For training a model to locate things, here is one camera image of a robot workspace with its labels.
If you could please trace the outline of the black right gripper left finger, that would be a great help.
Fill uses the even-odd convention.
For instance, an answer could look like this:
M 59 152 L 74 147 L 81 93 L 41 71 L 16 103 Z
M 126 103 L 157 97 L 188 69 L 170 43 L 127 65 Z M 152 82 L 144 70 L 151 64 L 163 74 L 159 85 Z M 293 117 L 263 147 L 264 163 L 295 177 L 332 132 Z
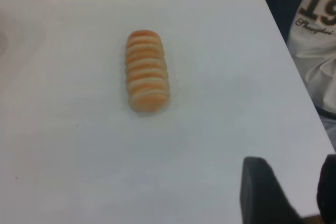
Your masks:
M 243 223 L 303 223 L 274 171 L 260 157 L 245 157 L 240 186 Z

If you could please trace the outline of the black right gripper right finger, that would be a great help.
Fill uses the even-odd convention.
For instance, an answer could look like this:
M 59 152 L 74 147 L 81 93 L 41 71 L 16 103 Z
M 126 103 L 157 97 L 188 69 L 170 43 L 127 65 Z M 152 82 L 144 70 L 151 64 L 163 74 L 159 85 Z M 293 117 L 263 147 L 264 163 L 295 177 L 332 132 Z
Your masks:
M 322 165 L 317 204 L 324 223 L 335 223 L 335 154 L 328 155 Z

